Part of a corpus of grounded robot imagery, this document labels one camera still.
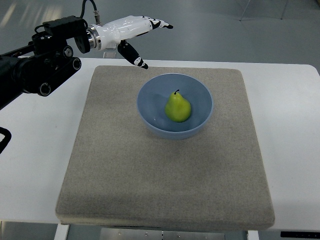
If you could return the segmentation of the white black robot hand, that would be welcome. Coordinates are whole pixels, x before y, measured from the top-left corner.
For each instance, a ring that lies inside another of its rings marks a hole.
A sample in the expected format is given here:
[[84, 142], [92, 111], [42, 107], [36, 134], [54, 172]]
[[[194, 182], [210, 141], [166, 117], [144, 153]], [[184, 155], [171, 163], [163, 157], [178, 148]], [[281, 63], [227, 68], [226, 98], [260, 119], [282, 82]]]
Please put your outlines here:
[[157, 28], [172, 29], [173, 26], [160, 19], [130, 15], [102, 26], [93, 24], [88, 27], [87, 35], [91, 49], [100, 51], [115, 46], [119, 54], [129, 63], [148, 69], [149, 66], [127, 40], [142, 36]]

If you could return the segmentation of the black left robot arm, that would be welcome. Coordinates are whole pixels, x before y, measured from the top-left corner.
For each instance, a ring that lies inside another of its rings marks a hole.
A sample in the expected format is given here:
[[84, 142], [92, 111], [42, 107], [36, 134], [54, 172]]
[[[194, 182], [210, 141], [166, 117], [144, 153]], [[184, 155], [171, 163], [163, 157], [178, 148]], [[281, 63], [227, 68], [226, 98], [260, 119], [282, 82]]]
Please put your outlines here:
[[0, 56], [0, 107], [21, 94], [47, 97], [82, 66], [68, 39], [74, 39], [81, 53], [90, 51], [87, 22], [68, 16], [44, 22], [43, 31], [32, 36], [27, 46]]

